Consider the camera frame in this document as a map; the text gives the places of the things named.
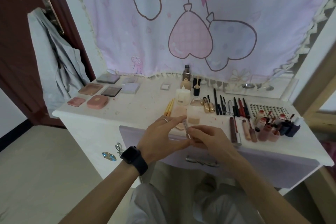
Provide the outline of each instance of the makeup vanity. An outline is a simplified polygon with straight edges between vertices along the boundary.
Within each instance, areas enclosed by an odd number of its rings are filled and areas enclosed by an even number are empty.
[[[123,77],[113,86],[120,86]],[[122,150],[129,146],[137,145],[145,129],[157,118],[163,115],[169,101],[175,97],[176,89],[179,89],[181,78],[139,78],[141,84],[136,94],[119,93],[116,97],[109,97],[107,105],[94,110],[87,107],[86,102],[91,96],[78,94],[78,97],[86,99],[79,107],[63,104],[53,115],[59,117],[65,124],[71,135],[82,148],[93,166],[102,178],[105,178],[122,160],[116,150],[116,145],[121,144]],[[162,83],[169,83],[169,90],[161,90]],[[100,94],[111,84],[103,84],[104,87],[96,93]],[[213,88],[201,86],[199,97],[209,95],[213,102]],[[225,94],[217,91],[217,98],[222,95],[226,103],[229,100],[242,97],[241,95]],[[251,123],[253,123],[253,110],[250,105],[264,105],[269,107],[282,107],[289,114],[299,116],[295,108],[289,103],[279,99],[244,96],[250,110]],[[187,105],[187,115],[200,116],[200,124],[220,127],[230,137],[229,116],[205,113],[202,106]],[[300,182],[306,179],[321,166],[333,166],[334,162],[323,149],[315,135],[307,124],[303,122],[300,130],[294,137],[281,136],[277,142],[253,143],[247,141],[242,128],[242,120],[237,117],[237,129],[241,135],[241,146],[238,151],[254,166],[254,168],[284,195]],[[171,130],[170,139],[185,139],[185,131],[174,128]],[[109,154],[115,156],[116,161],[109,159]],[[206,150],[188,147],[175,152],[163,159],[169,165],[185,168],[200,169],[207,173],[230,177],[220,163],[211,157]],[[132,187],[142,182],[149,182],[154,165],[145,175],[139,177]]]

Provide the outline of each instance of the white pants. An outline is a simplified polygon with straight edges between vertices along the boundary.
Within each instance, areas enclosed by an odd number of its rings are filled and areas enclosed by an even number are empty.
[[[208,224],[264,223],[244,191],[227,184],[210,191],[205,184],[199,184],[196,188],[192,206],[196,220]],[[157,188],[141,184],[133,191],[126,223],[171,223],[168,203]]]

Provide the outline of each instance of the door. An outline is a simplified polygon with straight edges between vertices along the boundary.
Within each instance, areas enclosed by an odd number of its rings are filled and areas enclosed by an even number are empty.
[[[94,74],[65,0],[50,0],[72,47],[81,58],[90,80]],[[43,100],[27,13],[44,8],[42,0],[0,0],[0,87],[34,125],[63,126],[52,119]]]

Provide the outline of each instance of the red pen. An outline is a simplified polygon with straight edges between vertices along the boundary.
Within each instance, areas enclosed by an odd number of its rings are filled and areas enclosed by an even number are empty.
[[[243,116],[244,118],[246,118],[244,107],[243,107],[243,103],[240,100],[240,98],[238,98],[238,103],[239,103],[239,107],[240,107],[239,108],[240,115]]]

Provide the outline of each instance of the gray floor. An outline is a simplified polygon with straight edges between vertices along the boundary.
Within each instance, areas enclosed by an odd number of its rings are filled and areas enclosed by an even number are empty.
[[[102,180],[67,130],[45,126],[31,128],[0,152],[0,174],[4,224],[58,223]],[[191,199],[203,176],[201,171],[156,165],[151,183],[168,199],[176,223],[199,223],[192,218]],[[109,223],[125,222],[132,191]],[[304,184],[285,197],[311,223],[324,223]]]

